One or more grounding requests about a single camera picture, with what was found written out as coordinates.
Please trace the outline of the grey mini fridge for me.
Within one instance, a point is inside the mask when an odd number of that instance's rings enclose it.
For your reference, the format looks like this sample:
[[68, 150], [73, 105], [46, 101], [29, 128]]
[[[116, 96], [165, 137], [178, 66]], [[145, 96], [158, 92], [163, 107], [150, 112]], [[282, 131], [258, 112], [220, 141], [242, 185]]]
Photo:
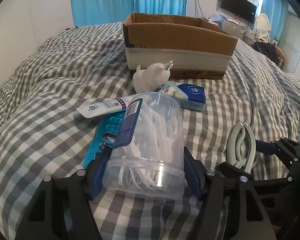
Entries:
[[243, 39], [244, 28], [233, 21], [223, 20], [222, 29], [240, 40]]

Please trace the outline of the brown cardboard box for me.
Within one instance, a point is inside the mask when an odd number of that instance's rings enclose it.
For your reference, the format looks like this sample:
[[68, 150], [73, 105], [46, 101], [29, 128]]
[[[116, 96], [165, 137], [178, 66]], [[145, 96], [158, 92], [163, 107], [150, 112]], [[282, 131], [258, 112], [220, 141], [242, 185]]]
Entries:
[[122, 29], [132, 74], [172, 61], [173, 79], [221, 80], [238, 41], [215, 24], [180, 15], [133, 13]]

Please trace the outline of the black backpack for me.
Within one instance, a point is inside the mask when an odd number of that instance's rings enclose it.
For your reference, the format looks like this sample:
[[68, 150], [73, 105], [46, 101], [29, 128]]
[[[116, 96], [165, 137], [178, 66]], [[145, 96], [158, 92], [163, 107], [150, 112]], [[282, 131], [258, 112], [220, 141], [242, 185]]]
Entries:
[[255, 51], [265, 55], [268, 59], [273, 61], [277, 66], [279, 65], [280, 59], [274, 44], [265, 43], [265, 42], [254, 42], [251, 45], [251, 47]]

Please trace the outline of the white purple cream tube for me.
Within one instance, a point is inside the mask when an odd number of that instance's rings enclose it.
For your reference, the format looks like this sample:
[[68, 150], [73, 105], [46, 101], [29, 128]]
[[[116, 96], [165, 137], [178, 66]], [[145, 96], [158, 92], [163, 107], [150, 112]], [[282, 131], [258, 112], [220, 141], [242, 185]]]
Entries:
[[129, 103], [136, 97], [135, 95], [124, 96], [121, 98], [110, 99], [90, 105], [81, 105], [76, 110], [85, 118], [94, 118], [105, 114], [125, 111]]

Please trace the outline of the round white mirror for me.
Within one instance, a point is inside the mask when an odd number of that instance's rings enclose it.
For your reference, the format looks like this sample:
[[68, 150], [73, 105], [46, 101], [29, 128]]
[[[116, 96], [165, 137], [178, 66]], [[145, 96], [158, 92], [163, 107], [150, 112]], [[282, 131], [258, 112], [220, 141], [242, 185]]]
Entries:
[[265, 13], [260, 13], [255, 21], [255, 34], [257, 38], [267, 38], [270, 34], [271, 26], [269, 18]]

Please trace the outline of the grey hand grip exerciser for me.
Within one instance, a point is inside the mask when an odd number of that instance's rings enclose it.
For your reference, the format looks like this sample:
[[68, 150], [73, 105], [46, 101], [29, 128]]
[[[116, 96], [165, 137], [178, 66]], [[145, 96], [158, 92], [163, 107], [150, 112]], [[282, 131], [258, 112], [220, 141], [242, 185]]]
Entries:
[[251, 173], [259, 162], [256, 140], [251, 127], [242, 121], [231, 129], [226, 144], [226, 161], [246, 173]]

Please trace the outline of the grey checked bed cover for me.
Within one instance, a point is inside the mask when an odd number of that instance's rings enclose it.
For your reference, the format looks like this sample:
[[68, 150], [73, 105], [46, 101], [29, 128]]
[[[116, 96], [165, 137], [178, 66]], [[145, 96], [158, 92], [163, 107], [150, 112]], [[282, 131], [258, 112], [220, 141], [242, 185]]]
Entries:
[[[300, 143], [300, 80], [237, 42], [221, 80], [189, 79], [206, 92], [203, 112], [184, 111], [185, 144], [207, 168], [226, 160], [232, 127], [247, 122], [257, 139]], [[82, 167], [96, 120], [77, 108], [134, 94], [122, 24], [72, 28], [49, 38], [0, 86], [0, 232], [14, 239], [46, 175]]]

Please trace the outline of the black wall television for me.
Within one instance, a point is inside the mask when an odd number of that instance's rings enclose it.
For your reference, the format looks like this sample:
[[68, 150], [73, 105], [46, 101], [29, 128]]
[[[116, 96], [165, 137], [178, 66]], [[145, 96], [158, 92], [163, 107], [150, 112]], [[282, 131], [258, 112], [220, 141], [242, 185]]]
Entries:
[[221, 0], [220, 7], [249, 23], [254, 23], [257, 6], [248, 0]]

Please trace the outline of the blue razor blister pack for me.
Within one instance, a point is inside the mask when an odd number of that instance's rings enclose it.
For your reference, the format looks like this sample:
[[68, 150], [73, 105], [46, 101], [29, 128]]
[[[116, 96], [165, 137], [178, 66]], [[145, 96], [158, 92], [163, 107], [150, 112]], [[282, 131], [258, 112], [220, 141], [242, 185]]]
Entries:
[[126, 111], [106, 114], [99, 122], [94, 138], [83, 160], [83, 167], [95, 160], [106, 146], [113, 147]]

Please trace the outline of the clear floss pick jar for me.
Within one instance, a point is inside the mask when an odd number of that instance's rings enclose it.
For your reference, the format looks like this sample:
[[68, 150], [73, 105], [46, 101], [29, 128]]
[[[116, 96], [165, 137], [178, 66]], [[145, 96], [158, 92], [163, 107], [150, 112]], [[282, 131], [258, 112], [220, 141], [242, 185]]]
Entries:
[[159, 92], [137, 95], [128, 106], [103, 175], [112, 191], [179, 199], [184, 194], [183, 112]]

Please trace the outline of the blue tissue pack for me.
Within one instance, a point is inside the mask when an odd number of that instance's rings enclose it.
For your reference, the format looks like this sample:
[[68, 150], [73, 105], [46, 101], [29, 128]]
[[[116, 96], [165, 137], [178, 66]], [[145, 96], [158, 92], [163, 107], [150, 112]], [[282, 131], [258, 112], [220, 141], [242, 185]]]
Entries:
[[206, 106], [205, 89], [196, 85], [181, 84], [178, 85], [182, 95], [179, 96], [179, 105], [181, 108], [202, 112]]

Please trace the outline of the white unicorn figurine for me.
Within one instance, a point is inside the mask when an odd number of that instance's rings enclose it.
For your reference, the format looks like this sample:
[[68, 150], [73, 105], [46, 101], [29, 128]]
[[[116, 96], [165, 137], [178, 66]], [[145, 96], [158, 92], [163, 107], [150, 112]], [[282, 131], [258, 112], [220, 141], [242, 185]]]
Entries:
[[133, 75], [133, 86], [137, 94], [153, 92], [164, 85], [170, 78], [173, 60], [168, 63], [153, 63], [146, 69], [138, 64]]

